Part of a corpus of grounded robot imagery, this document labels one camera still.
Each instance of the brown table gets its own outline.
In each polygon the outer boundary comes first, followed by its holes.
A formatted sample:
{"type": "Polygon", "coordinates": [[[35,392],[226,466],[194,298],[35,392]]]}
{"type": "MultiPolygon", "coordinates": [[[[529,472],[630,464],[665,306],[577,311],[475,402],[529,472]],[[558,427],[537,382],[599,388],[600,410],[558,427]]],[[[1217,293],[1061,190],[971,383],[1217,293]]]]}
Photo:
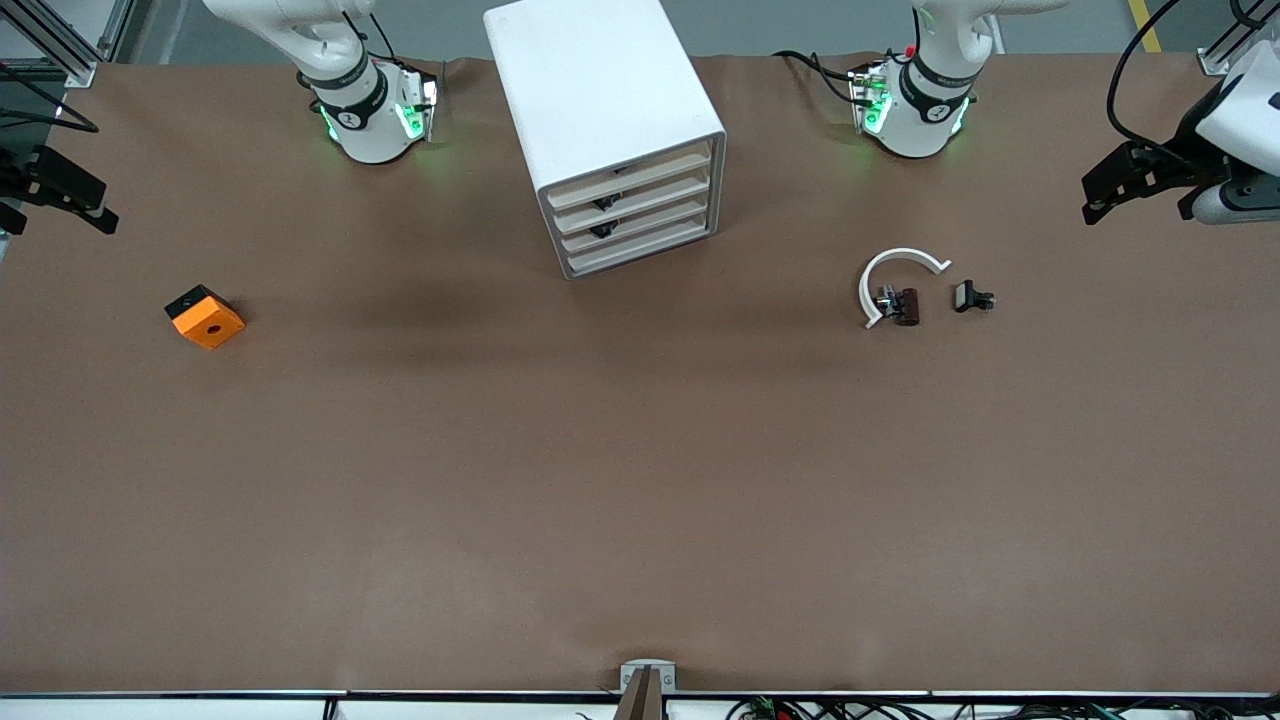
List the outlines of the brown table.
{"type": "MultiPolygon", "coordinates": [[[[0,265],[0,688],[1280,685],[1280,237],[1083,225],[1114,60],[997,59],[927,161],[698,60],[723,231],[581,282],[489,63],[387,167],[291,68],[104,68],[55,145],[119,234],[35,210],[0,265]],[[865,331],[896,245],[956,264],[865,331]],[[215,352],[195,283],[250,322],[215,352]]],[[[1139,58],[1121,110],[1204,87],[1139,58]]]]}

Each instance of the white curved handle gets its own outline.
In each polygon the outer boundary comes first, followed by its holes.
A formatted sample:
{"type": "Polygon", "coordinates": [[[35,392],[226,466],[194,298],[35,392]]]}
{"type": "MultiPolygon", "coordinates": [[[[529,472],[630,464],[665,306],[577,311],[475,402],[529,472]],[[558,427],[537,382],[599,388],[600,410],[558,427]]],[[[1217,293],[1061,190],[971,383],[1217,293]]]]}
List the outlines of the white curved handle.
{"type": "Polygon", "coordinates": [[[915,250],[914,247],[895,247],[893,250],[886,250],[879,255],[872,258],[872,261],[867,264],[867,269],[863,270],[863,279],[858,282],[858,300],[863,304],[863,313],[867,313],[867,329],[876,327],[876,323],[881,322],[884,316],[876,306],[876,299],[872,297],[872,270],[876,265],[884,263],[887,260],[913,260],[919,263],[933,272],[934,275],[942,274],[951,266],[951,260],[940,263],[933,255],[923,250],[915,250]]]}

